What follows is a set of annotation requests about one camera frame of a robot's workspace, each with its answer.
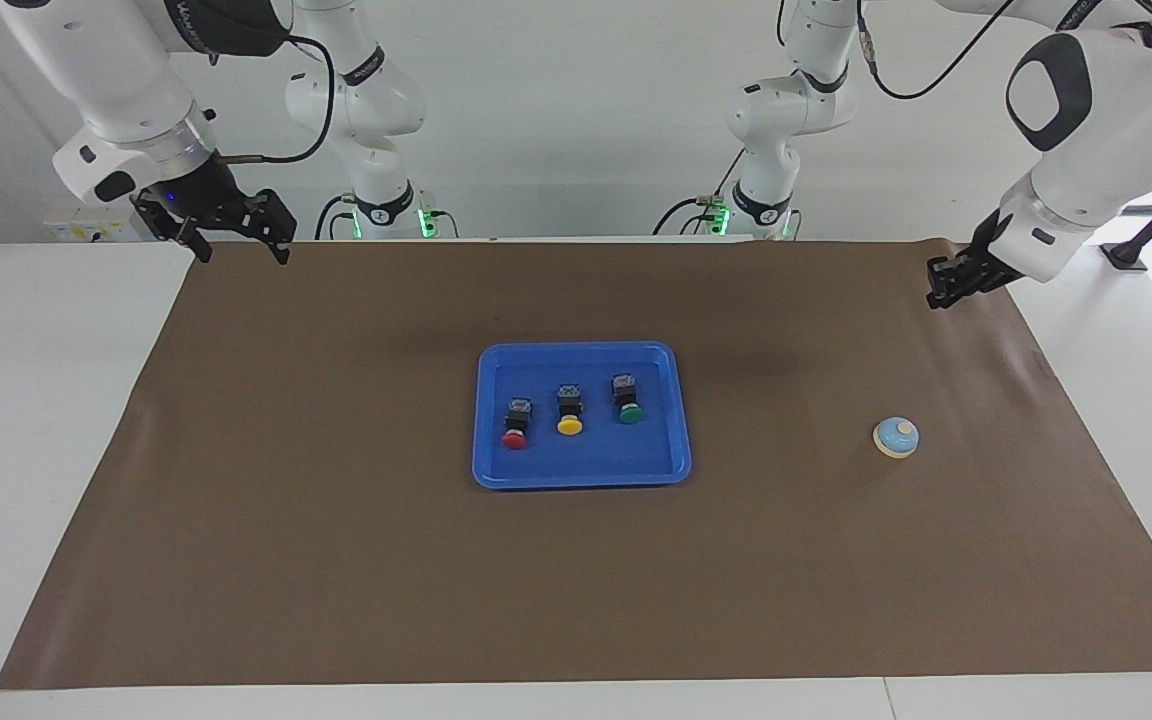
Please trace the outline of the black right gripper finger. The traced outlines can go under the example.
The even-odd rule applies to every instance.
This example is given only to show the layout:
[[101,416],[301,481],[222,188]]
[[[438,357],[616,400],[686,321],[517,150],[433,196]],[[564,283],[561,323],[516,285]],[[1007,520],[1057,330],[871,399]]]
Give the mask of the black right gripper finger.
[[184,247],[195,255],[195,258],[204,264],[211,262],[212,247],[200,233],[198,219],[168,219],[166,222],[166,236],[179,247]]
[[255,238],[270,250],[279,265],[285,266],[291,260],[296,232],[297,220],[274,190],[262,190],[255,195]]

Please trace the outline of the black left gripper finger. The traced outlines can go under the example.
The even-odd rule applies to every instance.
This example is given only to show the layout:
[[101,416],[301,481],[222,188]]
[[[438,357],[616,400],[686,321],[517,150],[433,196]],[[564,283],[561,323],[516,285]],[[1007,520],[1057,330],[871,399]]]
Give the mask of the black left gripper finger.
[[960,300],[967,300],[978,291],[978,262],[970,253],[929,259],[925,270],[929,278],[929,293],[925,296],[929,309],[950,309]]
[[991,291],[1005,275],[1005,264],[987,251],[961,251],[956,256],[956,291]]

